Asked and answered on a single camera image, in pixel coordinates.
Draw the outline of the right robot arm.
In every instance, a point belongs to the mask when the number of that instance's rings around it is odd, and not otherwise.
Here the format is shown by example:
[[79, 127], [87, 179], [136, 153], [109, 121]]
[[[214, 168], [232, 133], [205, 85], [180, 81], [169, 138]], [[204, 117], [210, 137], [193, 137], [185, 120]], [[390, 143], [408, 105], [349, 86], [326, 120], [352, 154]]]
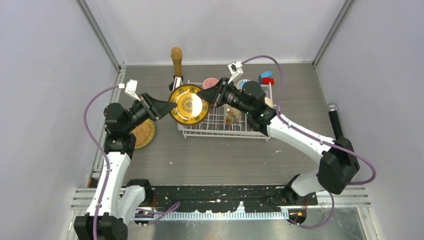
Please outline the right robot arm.
[[299, 205], [306, 195], [318, 191], [341, 194], [360, 169], [350, 140], [322, 136], [289, 120], [266, 104], [266, 93], [258, 82], [249, 81], [237, 89], [223, 77], [197, 95], [216, 107], [229, 105], [245, 113], [252, 130], [291, 145], [318, 164], [316, 170], [296, 175], [285, 186], [285, 198], [291, 205]]

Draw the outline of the white floral bowl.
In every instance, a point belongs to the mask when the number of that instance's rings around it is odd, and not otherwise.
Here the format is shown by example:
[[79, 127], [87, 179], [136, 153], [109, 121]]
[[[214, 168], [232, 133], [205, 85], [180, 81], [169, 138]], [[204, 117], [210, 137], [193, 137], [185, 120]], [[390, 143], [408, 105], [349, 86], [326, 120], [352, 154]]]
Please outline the white floral bowl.
[[226, 104], [224, 110], [224, 118], [226, 125], [233, 125], [239, 121], [241, 117], [241, 112], [238, 109]]

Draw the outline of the small yellow patterned plate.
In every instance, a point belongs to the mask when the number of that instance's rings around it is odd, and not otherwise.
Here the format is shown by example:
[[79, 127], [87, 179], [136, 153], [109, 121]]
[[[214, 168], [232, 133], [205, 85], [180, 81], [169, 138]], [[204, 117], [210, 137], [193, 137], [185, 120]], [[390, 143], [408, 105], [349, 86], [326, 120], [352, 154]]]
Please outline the small yellow patterned plate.
[[197, 85], [185, 84], [172, 91], [169, 101], [176, 103], [176, 107], [170, 115], [178, 124], [198, 125], [209, 115], [210, 104], [197, 95], [202, 90]]

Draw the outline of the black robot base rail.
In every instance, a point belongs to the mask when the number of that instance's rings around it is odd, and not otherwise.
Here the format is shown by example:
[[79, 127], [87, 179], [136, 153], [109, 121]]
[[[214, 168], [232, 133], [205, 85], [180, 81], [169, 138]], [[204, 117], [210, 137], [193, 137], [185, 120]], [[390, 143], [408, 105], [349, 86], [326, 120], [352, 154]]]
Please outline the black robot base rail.
[[303, 214], [308, 206], [317, 204], [314, 193], [294, 196], [277, 185], [158, 185], [151, 187], [134, 220], [147, 224], [176, 214], [188, 218], [202, 214], [207, 218], [212, 214], [232, 218], [238, 210], [246, 214], [276, 214], [287, 206], [300, 206]]

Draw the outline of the large yellow woven plate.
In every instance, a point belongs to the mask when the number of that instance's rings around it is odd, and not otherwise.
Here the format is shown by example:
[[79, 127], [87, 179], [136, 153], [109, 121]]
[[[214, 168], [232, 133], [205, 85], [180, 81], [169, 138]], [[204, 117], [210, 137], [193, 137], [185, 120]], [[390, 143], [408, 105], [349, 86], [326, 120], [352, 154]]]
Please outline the large yellow woven plate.
[[151, 119], [147, 119], [141, 125], [137, 126], [131, 131], [135, 136], [135, 149], [140, 149], [149, 144], [155, 133], [156, 127]]

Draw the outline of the pink ceramic mug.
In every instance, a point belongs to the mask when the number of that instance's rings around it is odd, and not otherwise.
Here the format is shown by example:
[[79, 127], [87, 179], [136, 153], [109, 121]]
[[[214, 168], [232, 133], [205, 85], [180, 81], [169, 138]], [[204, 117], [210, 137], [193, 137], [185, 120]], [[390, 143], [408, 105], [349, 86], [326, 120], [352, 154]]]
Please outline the pink ceramic mug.
[[202, 82], [202, 88], [203, 88], [204, 90], [205, 90], [205, 89], [212, 88], [212, 87], [214, 87], [214, 86], [215, 86], [218, 82], [219, 82], [219, 80], [218, 80], [217, 78], [209, 77], [209, 78], [205, 79], [205, 80]]

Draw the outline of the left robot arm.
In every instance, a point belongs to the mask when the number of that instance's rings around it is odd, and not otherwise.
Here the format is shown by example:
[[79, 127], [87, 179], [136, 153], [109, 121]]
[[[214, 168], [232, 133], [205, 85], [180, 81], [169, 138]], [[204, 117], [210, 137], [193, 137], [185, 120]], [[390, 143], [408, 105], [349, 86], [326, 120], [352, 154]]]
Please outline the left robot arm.
[[148, 207], [153, 193], [147, 179], [130, 180], [124, 193], [122, 183], [135, 150], [132, 131], [146, 120], [160, 120], [174, 108], [175, 102], [158, 100], [147, 93], [135, 97], [130, 109], [114, 102], [105, 107], [104, 145], [100, 148], [103, 167], [93, 199], [73, 228], [80, 240], [126, 240], [128, 225], [138, 206]]

